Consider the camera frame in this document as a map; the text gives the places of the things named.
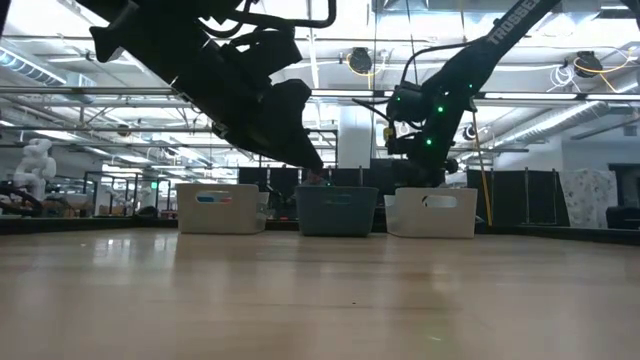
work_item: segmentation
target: bin handle cutout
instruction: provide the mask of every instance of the bin handle cutout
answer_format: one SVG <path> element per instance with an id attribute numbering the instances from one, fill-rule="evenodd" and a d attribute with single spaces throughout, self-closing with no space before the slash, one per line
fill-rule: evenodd
<path id="1" fill-rule="evenodd" d="M 233 201 L 233 195 L 228 191 L 198 191 L 196 201 L 200 204 L 228 205 Z"/>
<path id="2" fill-rule="evenodd" d="M 325 201 L 325 205 L 349 205 L 351 204 L 351 195 L 331 195 Z"/>
<path id="3" fill-rule="evenodd" d="M 458 199 L 453 196 L 428 195 L 422 198 L 426 208 L 452 209 L 458 206 Z"/>

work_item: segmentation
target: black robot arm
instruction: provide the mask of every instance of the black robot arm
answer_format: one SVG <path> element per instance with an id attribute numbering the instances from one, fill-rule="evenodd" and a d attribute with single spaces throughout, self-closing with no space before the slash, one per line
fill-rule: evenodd
<path id="1" fill-rule="evenodd" d="M 302 60 L 295 27 L 323 28 L 336 19 L 288 20 L 235 9 L 243 0 L 78 0 L 110 25 L 93 27 L 96 57 L 107 62 L 127 50 L 213 121 L 212 132 L 238 148 L 268 158 L 321 169 L 322 160 L 302 127 L 311 90 L 298 79 L 272 84 L 270 75 Z M 219 46 L 208 33 L 212 17 L 256 25 Z M 248 49 L 240 51 L 240 46 Z"/>
<path id="2" fill-rule="evenodd" d="M 390 154 L 406 154 L 411 186 L 438 186 L 444 181 L 449 149 L 464 111 L 476 111 L 473 97 L 487 82 L 500 59 L 561 0 L 520 0 L 486 36 L 468 43 L 422 86 L 403 82 L 387 105 Z M 637 0 L 622 0 L 638 14 Z M 394 122 L 418 124 L 420 131 L 396 137 Z"/>

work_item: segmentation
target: white storage bin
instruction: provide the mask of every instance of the white storage bin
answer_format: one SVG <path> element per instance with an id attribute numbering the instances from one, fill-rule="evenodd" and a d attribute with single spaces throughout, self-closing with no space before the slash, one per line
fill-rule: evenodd
<path id="1" fill-rule="evenodd" d="M 387 231 L 400 237 L 471 239 L 476 189 L 403 188 L 385 196 Z"/>
<path id="2" fill-rule="evenodd" d="M 178 228 L 191 234 L 256 234 L 267 222 L 269 193 L 256 185 L 178 184 Z"/>

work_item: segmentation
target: wooden table surface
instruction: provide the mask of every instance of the wooden table surface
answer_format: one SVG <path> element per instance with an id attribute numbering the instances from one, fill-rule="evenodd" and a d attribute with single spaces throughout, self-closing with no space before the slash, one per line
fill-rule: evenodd
<path id="1" fill-rule="evenodd" d="M 640 249 L 475 240 L 0 238 L 0 359 L 638 359 Z"/>

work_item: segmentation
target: gray storage bin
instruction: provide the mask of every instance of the gray storage bin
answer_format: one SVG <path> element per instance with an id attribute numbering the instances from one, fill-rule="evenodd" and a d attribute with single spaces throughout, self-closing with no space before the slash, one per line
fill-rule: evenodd
<path id="1" fill-rule="evenodd" d="M 365 237 L 373 226 L 377 196 L 376 188 L 299 186 L 300 231 L 305 236 Z"/>

